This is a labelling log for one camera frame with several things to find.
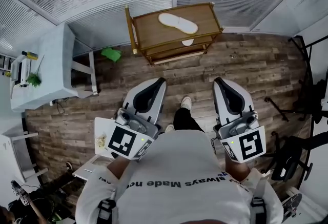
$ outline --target white t-shirt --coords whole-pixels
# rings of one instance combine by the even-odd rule
[[[117,201],[120,224],[179,224],[215,219],[250,223],[250,204],[261,174],[252,169],[238,182],[224,172],[207,136],[197,130],[162,134],[138,163]],[[117,178],[97,169],[77,202],[77,224],[96,224],[98,204],[111,197]],[[270,224],[282,222],[283,208],[267,182],[263,199]]]

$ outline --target cable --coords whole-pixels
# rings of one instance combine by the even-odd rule
[[[213,137],[211,139],[211,145],[212,145],[212,148],[214,149],[214,154],[216,154],[216,150],[215,150],[215,146],[214,146],[214,141],[215,141],[216,137]]]
[[[29,185],[26,185],[26,184],[24,184],[24,185],[21,185],[21,187],[23,187],[23,186],[28,186],[28,187],[30,187],[30,188],[39,188],[39,187],[37,187],[37,186],[29,186]]]
[[[52,200],[46,199],[46,198],[44,198],[44,197],[36,198],[36,199],[30,201],[29,203],[31,203],[31,202],[33,202],[33,201],[36,201],[36,200],[38,200],[38,199],[45,199],[46,201],[50,201],[50,202],[52,203],[52,210],[51,210],[51,214],[50,214],[49,217],[47,218],[47,220],[48,220],[48,219],[51,217],[51,215],[52,215],[52,213],[53,213],[53,211],[54,211],[54,209],[55,209],[55,203],[54,203]]]
[[[55,100],[55,103],[57,104],[57,110],[58,110],[58,113],[59,113],[60,115],[62,115],[62,114],[65,113],[65,109],[63,108],[62,103],[66,103],[68,99],[69,99],[69,98],[66,97],[66,98],[62,98],[60,101],[59,101],[59,99]]]

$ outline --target wooden shelf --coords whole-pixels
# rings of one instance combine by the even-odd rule
[[[198,26],[197,32],[189,35],[161,24],[158,16],[163,12],[194,22]],[[129,8],[126,7],[126,16],[133,53],[142,53],[152,65],[158,62],[165,63],[170,59],[176,60],[177,57],[185,58],[195,53],[207,52],[215,36],[223,31],[211,3],[180,6],[134,18],[130,16]],[[189,39],[194,39],[192,45],[184,46],[182,41]]]
[[[185,54],[196,53],[196,52],[205,53],[206,52],[205,45],[187,46],[167,52],[158,53],[151,57],[151,61],[155,63],[156,61],[159,60],[163,60],[171,57],[178,57]]]
[[[212,42],[213,42],[213,40],[210,36],[204,36],[204,37],[195,38],[194,42],[191,46],[210,44]],[[146,56],[151,56],[153,54],[162,53],[162,52],[170,51],[170,50],[174,50],[174,49],[179,49],[181,47],[186,47],[186,46],[184,46],[182,42],[173,42],[171,44],[158,46],[158,47],[151,48],[151,49],[148,49],[145,51],[146,51]]]

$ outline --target yellow bottle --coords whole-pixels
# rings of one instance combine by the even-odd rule
[[[37,60],[38,59],[38,55],[32,52],[25,52],[22,51],[22,55],[26,56],[26,58],[31,59],[31,60]]]

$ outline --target white insole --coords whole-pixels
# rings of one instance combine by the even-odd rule
[[[193,39],[189,39],[189,40],[184,40],[184,41],[182,41],[182,43],[183,43],[184,46],[190,46],[190,45],[193,44],[193,42],[194,42]]]
[[[175,27],[186,34],[194,34],[198,30],[198,26],[195,23],[170,13],[159,14],[158,20],[163,25]]]

